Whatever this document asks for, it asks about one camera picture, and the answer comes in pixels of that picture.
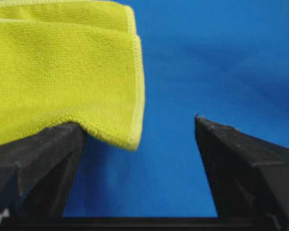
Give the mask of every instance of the blue backdrop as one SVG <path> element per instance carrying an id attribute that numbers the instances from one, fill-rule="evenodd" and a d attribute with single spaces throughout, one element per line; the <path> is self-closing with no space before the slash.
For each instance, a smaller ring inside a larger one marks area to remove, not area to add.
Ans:
<path id="1" fill-rule="evenodd" d="M 65 216 L 216 216 L 194 116 L 289 147 L 289 0 L 119 2 L 142 38 L 142 140 L 90 139 Z"/>

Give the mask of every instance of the yellow microfiber towel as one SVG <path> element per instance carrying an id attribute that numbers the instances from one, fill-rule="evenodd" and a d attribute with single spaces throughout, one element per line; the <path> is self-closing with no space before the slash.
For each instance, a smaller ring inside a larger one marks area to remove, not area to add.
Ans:
<path id="1" fill-rule="evenodd" d="M 140 39 L 129 7 L 0 2 L 0 144 L 71 121 L 135 150 L 144 94 Z"/>

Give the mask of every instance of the yellow fabric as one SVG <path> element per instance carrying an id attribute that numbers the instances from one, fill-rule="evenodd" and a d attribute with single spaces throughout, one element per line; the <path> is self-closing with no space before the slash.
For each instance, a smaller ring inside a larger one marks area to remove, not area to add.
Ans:
<path id="1" fill-rule="evenodd" d="M 0 2 L 0 144 L 77 122 L 126 149 L 144 111 L 132 10 L 113 2 Z"/>

